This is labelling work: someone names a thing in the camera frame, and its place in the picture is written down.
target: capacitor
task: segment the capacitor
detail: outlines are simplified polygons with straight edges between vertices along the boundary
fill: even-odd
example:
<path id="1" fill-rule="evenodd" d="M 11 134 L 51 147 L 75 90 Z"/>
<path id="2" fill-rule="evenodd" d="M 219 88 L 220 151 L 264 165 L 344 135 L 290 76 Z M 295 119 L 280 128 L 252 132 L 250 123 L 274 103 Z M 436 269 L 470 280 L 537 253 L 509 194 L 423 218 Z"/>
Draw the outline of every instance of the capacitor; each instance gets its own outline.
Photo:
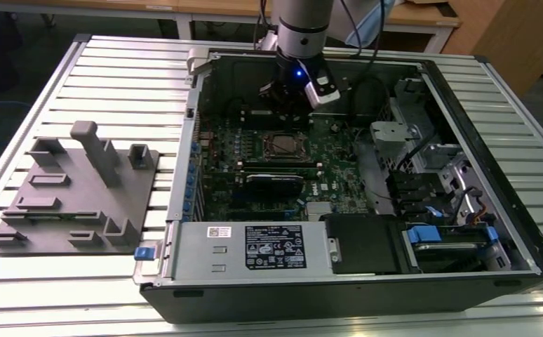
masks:
<path id="1" fill-rule="evenodd" d="M 339 127 L 339 125 L 336 123 L 330 125 L 330 132 L 332 132 L 332 133 L 339 133 L 340 132 L 340 127 Z"/>

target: aluminum extrusion table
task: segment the aluminum extrusion table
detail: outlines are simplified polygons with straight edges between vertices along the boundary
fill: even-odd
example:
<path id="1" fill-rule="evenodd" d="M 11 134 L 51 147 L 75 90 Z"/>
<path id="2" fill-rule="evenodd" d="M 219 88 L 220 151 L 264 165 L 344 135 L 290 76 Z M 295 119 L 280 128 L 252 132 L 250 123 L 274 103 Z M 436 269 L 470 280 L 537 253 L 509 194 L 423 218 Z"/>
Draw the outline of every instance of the aluminum extrusion table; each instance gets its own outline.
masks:
<path id="1" fill-rule="evenodd" d="M 162 238 L 190 88 L 186 59 L 195 46 L 251 45 L 98 36 L 72 43 L 0 158 L 0 210 L 34 164 L 24 154 L 34 138 L 63 137 L 64 146 L 78 147 L 68 138 L 71 125 L 88 119 L 116 147 L 140 141 L 163 154 L 143 233 L 144 240 Z M 436 62 L 543 232 L 543 129 L 493 66 L 470 56 L 380 54 Z M 0 258 L 0 336 L 235 336 L 239 331 L 259 336 L 543 336 L 543 290 L 459 313 L 172 325 L 139 294 L 134 268 L 132 256 Z"/>

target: motherboard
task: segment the motherboard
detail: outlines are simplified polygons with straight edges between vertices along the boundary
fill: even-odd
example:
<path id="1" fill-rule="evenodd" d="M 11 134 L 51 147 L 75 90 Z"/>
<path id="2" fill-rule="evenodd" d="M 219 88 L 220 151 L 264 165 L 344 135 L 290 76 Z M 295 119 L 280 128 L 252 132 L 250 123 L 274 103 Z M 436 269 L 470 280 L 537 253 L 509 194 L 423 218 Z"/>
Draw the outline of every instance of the motherboard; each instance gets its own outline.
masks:
<path id="1" fill-rule="evenodd" d="M 311 117 L 298 131 L 204 119 L 200 130 L 207 221 L 368 213 L 354 150 L 366 130 L 332 117 Z"/>

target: metal bracket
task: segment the metal bracket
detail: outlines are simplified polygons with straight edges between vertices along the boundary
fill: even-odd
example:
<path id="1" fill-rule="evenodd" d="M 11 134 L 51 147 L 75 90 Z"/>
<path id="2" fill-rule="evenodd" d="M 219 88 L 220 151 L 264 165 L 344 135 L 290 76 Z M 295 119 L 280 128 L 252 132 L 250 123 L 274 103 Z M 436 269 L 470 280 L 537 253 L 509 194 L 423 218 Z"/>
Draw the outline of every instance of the metal bracket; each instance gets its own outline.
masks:
<path id="1" fill-rule="evenodd" d="M 195 47 L 188 51 L 187 68 L 188 74 L 196 75 L 206 70 L 203 67 L 210 62 L 208 48 Z"/>

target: table leg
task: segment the table leg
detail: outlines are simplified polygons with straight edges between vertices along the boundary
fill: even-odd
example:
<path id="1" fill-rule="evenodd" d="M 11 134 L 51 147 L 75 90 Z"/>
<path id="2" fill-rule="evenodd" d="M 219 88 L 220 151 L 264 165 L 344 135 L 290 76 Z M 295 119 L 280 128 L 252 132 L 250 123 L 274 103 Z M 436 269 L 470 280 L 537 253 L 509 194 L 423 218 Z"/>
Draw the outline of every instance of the table leg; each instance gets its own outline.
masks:
<path id="1" fill-rule="evenodd" d="M 194 39 L 194 19 L 190 13 L 176 13 L 178 36 L 180 40 Z"/>
<path id="2" fill-rule="evenodd" d="M 448 37 L 452 34 L 452 27 L 439 27 L 436 29 L 436 33 L 431 36 L 428 45 L 426 46 L 424 53 L 439 54 L 442 53 L 442 49 L 447 44 Z"/>
<path id="3" fill-rule="evenodd" d="M 54 28 L 55 27 L 55 14 L 42 14 L 40 18 L 46 23 L 46 27 Z"/>

